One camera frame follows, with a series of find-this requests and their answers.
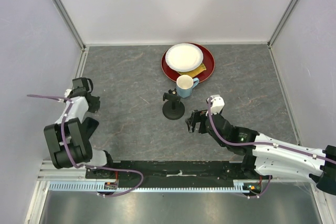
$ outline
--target mug handle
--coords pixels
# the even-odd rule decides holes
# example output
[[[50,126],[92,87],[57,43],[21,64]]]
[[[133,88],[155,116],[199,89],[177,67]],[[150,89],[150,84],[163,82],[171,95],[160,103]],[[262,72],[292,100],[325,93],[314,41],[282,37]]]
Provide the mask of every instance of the mug handle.
[[[196,87],[197,86],[197,84],[199,84],[199,78],[194,78],[193,79],[193,81],[194,81],[194,85],[192,86],[192,89],[194,88],[194,87]]]

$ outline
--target yellow sponge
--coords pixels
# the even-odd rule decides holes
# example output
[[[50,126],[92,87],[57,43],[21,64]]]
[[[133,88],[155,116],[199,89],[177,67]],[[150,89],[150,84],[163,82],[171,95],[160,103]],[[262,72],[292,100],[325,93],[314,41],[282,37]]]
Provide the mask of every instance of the yellow sponge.
[[[203,71],[206,70],[206,67],[203,63],[201,63],[197,68],[195,68],[192,71],[189,72],[178,72],[179,74],[186,74],[187,76],[190,76],[191,78],[194,78],[196,75],[202,73]]]

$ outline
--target black base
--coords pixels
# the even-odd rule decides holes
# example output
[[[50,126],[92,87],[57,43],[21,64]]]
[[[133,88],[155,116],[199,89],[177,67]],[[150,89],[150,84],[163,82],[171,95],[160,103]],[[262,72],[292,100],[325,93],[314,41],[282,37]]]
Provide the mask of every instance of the black base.
[[[182,102],[175,102],[175,109],[172,109],[173,102],[167,101],[163,107],[162,112],[163,115],[168,118],[169,120],[177,120],[183,117],[184,115],[184,104]]]
[[[202,188],[202,187],[233,187],[233,180],[259,180],[257,174],[247,177],[242,171],[241,163],[230,161],[120,161],[113,163],[116,169],[134,169],[143,173],[142,188]],[[87,171],[85,178],[106,179],[92,171]],[[140,176],[136,173],[118,173],[119,187],[134,187],[139,183]]]
[[[107,164],[104,165],[104,167],[113,167],[113,160],[111,155],[104,151],[107,158]],[[114,179],[115,178],[115,172],[112,170],[104,170],[104,169],[86,169],[85,174],[86,179]]]

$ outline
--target cable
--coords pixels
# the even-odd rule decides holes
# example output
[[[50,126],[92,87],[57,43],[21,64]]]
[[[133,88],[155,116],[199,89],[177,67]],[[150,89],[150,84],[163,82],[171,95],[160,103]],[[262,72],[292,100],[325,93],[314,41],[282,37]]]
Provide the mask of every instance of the cable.
[[[271,182],[271,178],[272,178],[272,176],[271,175],[269,175],[268,176],[268,182],[267,182],[267,185],[266,185],[266,187],[265,187],[265,189],[264,190],[262,190],[261,191],[261,193],[260,194],[258,194],[258,195],[255,195],[255,196],[247,196],[247,198],[248,199],[258,199],[258,198],[260,198],[267,190],[268,190],[268,187],[269,187],[269,184],[270,184],[270,182]]]
[[[273,143],[268,143],[268,142],[252,142],[252,143],[231,143],[227,140],[225,140],[224,138],[222,138],[222,136],[219,134],[218,130],[216,129],[216,126],[215,126],[215,123],[214,123],[214,120],[212,118],[212,114],[211,114],[211,101],[212,101],[212,97],[209,97],[208,98],[208,116],[209,116],[209,120],[210,120],[210,124],[211,124],[211,127],[212,129],[214,130],[216,136],[225,144],[227,145],[232,145],[232,146],[248,146],[248,145],[269,145],[269,146],[273,146]],[[282,149],[285,149],[285,150],[288,150],[288,151],[291,151],[291,152],[295,152],[295,153],[299,153],[299,154],[303,154],[303,155],[307,155],[309,157],[313,157],[314,158],[314,155],[315,154],[311,154],[309,152],[304,152],[304,151],[300,151],[300,150],[296,150],[294,148],[291,148],[291,147],[287,147],[287,146],[284,146],[284,145],[281,145],[279,144],[277,147],[279,148],[282,148]],[[322,157],[320,155],[316,155],[315,158],[318,158],[318,159],[321,159],[321,160],[324,160],[324,161],[327,161],[327,162],[330,162],[332,164],[335,164],[336,165],[336,161],[330,159],[330,158],[327,158],[327,157]]]
[[[260,176],[260,179],[259,179],[259,183],[258,183],[258,185],[261,185],[261,186],[263,186],[263,185],[262,185],[262,183],[263,183],[263,181],[262,181],[262,176]]]
[[[68,158],[70,159],[70,162],[71,164],[75,167],[75,168],[81,168],[84,166],[84,164],[81,164],[81,165],[77,165],[75,160],[73,159],[71,153],[70,153],[70,150],[69,150],[69,146],[68,146],[68,143],[66,141],[66,137],[65,137],[65,130],[64,130],[64,124],[65,124],[65,121],[66,121],[66,118],[67,118],[67,115],[73,105],[73,101],[70,99],[70,98],[67,98],[67,97],[52,97],[52,96],[47,96],[47,95],[37,95],[37,94],[28,94],[27,95],[28,97],[33,97],[33,98],[45,98],[45,99],[51,99],[51,100],[55,100],[55,101],[59,101],[59,100],[65,100],[67,102],[69,102],[69,105],[68,107],[66,108],[65,112],[64,112],[64,115],[63,115],[63,118],[62,118],[62,121],[61,121],[61,136],[62,136],[62,141],[63,141],[63,144],[64,144],[64,148],[65,148],[65,151],[68,155]],[[121,195],[125,195],[125,194],[128,194],[130,193],[131,191],[137,189],[143,182],[143,174],[138,171],[138,170],[131,170],[131,169],[114,169],[114,168],[110,168],[110,167],[103,167],[103,166],[92,166],[92,165],[86,165],[85,166],[86,168],[89,168],[89,169],[103,169],[103,170],[111,170],[111,171],[114,171],[114,172],[126,172],[126,173],[137,173],[141,176],[141,179],[140,179],[140,182],[132,187],[131,189],[129,190],[126,190],[126,191],[123,191],[121,193],[118,193],[118,194],[113,194],[113,195],[105,195],[105,194],[101,194],[101,193],[97,193],[99,196],[102,196],[102,197],[117,197],[117,196],[121,196]]]
[[[262,186],[263,186],[263,185],[262,185],[262,182],[259,182],[259,184],[257,185],[257,187],[258,187],[258,186],[260,186],[260,193],[261,193],[262,190],[263,190],[263,189],[262,189],[262,188],[263,188],[263,187],[262,187]],[[252,191],[251,188],[248,188],[248,189],[250,190],[251,193],[253,193],[253,194],[255,194],[255,195],[259,195],[259,194],[260,194],[260,193],[255,193],[254,191]]]

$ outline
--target metal plate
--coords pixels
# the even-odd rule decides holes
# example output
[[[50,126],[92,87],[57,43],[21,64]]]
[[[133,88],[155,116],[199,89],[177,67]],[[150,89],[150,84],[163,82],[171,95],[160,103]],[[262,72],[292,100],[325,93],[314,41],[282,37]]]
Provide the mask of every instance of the metal plate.
[[[40,224],[319,224],[309,184],[272,183],[260,199],[223,193],[92,193],[49,191]]]

